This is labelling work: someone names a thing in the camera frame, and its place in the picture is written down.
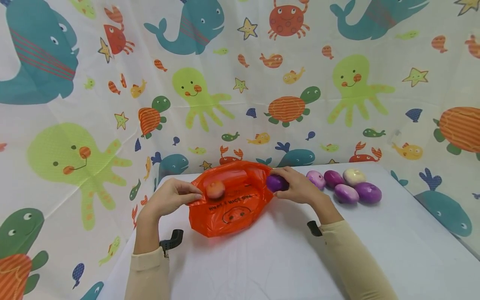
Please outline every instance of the person's hand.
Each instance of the person's hand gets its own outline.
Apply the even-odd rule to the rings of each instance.
[[[171,178],[152,195],[140,214],[155,220],[176,211],[181,205],[202,197],[202,191],[190,182]]]
[[[330,197],[319,190],[308,178],[291,167],[275,168],[270,174],[283,177],[290,187],[286,191],[278,191],[274,195],[280,199],[289,199],[300,204],[313,204]]]

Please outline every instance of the yellow fish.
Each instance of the yellow fish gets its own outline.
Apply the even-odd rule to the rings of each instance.
[[[152,160],[147,156],[147,163],[145,164],[145,168],[147,169],[147,175],[145,175],[144,180],[147,180],[150,176],[150,170],[152,169]]]
[[[291,70],[289,73],[283,75],[283,82],[286,84],[294,84],[298,79],[300,79],[300,77],[303,75],[303,72],[305,72],[305,68],[303,67],[298,74]]]
[[[195,149],[192,149],[192,148],[189,147],[188,151],[192,152],[193,154],[198,154],[198,155],[203,155],[203,154],[207,153],[207,149],[199,148],[199,147],[196,147]]]
[[[249,140],[247,139],[249,144],[256,144],[256,145],[262,145],[266,144],[270,141],[270,135],[266,132],[262,132],[261,134],[255,135],[255,139]]]
[[[417,160],[420,159],[423,155],[423,149],[417,145],[409,145],[408,143],[403,144],[400,148],[395,143],[392,143],[394,148],[398,154],[402,157],[409,159],[409,160]]]
[[[133,98],[138,98],[144,92],[146,84],[147,84],[147,82],[143,79],[142,79],[142,85],[141,86],[138,86],[138,85],[134,84],[132,86],[132,88],[130,89],[130,93],[131,93],[132,97]]]

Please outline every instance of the beige sleeve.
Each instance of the beige sleeve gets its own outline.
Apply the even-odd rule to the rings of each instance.
[[[398,299],[382,269],[346,221],[321,225],[320,231],[352,300]]]
[[[168,264],[161,247],[150,253],[132,254],[125,300],[169,300]]]

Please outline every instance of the turtle shell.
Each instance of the turtle shell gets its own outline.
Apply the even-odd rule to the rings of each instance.
[[[0,259],[0,298],[20,300],[32,270],[32,260],[25,254],[14,254]]]
[[[456,107],[444,111],[440,131],[454,146],[474,153],[480,152],[480,108]]]
[[[270,115],[282,122],[291,122],[302,115],[305,110],[305,102],[293,96],[275,99],[268,106]]]
[[[160,113],[154,108],[141,108],[138,110],[138,120],[143,135],[147,135],[160,124]]]

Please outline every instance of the person's left hand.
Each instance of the person's left hand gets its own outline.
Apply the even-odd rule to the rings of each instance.
[[[171,178],[152,195],[140,214],[159,220],[161,216],[173,213],[181,205],[201,197],[202,191],[190,182]]]

